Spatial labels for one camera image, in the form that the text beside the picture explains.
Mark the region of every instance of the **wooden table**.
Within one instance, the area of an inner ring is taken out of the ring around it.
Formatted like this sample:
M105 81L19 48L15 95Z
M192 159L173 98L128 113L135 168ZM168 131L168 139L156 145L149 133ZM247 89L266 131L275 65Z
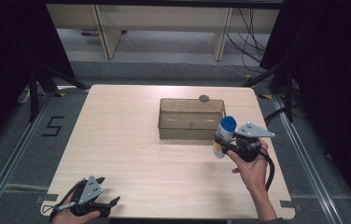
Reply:
M210 140L161 140L161 98L225 102L238 127L250 121L265 128L255 93L249 88L95 85L91 88L48 194L65 193L81 178L105 177L97 202L120 196L111 217L255 218L251 197L230 158L217 159ZM270 139L276 167L270 200L279 217L293 218L290 201Z

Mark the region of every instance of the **gray carpet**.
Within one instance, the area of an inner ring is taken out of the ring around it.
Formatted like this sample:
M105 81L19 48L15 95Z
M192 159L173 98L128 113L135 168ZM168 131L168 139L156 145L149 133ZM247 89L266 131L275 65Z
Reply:
M197 85L197 86L239 86L246 82L243 75L255 77L243 66L194 64L144 64L144 63L72 63L77 79L88 85L93 84L141 84L141 85ZM56 79L59 85L66 84ZM268 93L269 80L264 80L254 90L258 94ZM67 93L64 97L53 97L44 111L43 118L24 152L21 161L11 177L6 191L0 199L0 223L49 223L40 214L40 203L36 198L46 193L51 179L63 155L68 138L76 123L77 116L87 93ZM264 117L275 111L272 100L259 99ZM351 223L351 192L336 167L324 159L320 139L316 136L303 111L294 109L294 125L305 144L316 169L328 188L345 223ZM55 133L47 125L62 126L57 136L43 136ZM15 107L0 132L0 172L11 151L16 146L29 119L29 104ZM279 117L274 118L268 129L276 133L274 148L288 185L291 199L297 208L296 216L288 223L328 223L323 209L310 185L286 129ZM141 223L141 220L121 220L122 223ZM97 219L92 223L108 223L107 219ZM197 220L189 223L202 223ZM256 219L235 220L234 223L258 223Z

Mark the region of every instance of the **hand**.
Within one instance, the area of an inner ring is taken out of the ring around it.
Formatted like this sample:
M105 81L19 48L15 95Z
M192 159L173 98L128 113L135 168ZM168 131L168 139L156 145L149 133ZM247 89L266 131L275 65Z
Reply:
M265 149L263 153L267 153L268 144L262 139L260 139L260 144L262 148ZM243 182L245 182L252 200L254 201L260 222L276 219L277 215L269 201L269 195L265 188L267 161L260 154L251 162L243 161L231 150L229 150L227 154L237 165L237 168L234 168L232 173L239 173Z
M68 196L64 203L70 203L73 198L74 192ZM51 224L85 224L100 216L99 211L90 212L82 217L76 217L71 213L70 209L64 209L56 214Z

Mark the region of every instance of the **sleeve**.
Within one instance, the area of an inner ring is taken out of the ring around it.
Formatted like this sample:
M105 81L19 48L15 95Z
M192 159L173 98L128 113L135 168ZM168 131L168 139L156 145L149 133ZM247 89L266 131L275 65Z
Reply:
M286 221L283 218L277 218L270 221L261 222L261 224L285 224Z

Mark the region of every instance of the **transparent box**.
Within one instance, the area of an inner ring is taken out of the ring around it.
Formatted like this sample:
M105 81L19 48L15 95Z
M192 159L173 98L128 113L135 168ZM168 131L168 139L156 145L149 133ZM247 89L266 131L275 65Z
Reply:
M160 139L213 140L226 116L222 100L162 98L159 113Z

